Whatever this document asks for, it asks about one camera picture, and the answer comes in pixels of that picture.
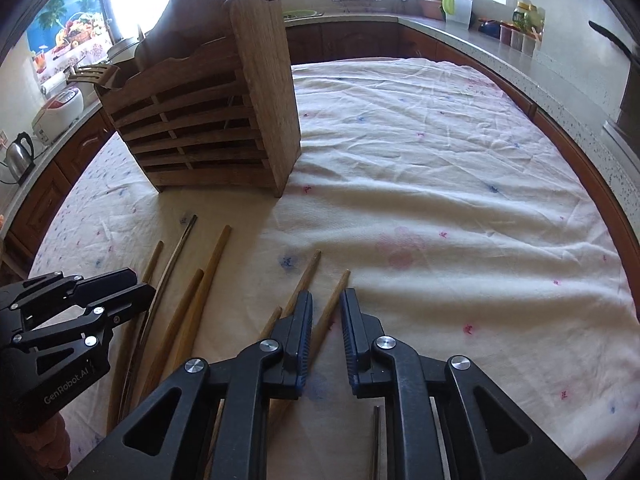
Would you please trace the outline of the left hand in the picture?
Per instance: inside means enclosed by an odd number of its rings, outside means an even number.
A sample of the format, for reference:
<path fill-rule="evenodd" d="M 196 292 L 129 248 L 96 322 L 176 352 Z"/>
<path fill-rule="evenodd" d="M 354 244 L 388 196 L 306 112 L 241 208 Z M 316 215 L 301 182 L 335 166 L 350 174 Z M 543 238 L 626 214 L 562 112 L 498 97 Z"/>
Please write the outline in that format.
<path fill-rule="evenodd" d="M 70 435 L 60 413 L 35 431 L 28 434 L 16 432 L 14 436 L 42 472 L 66 474 L 70 464 Z"/>

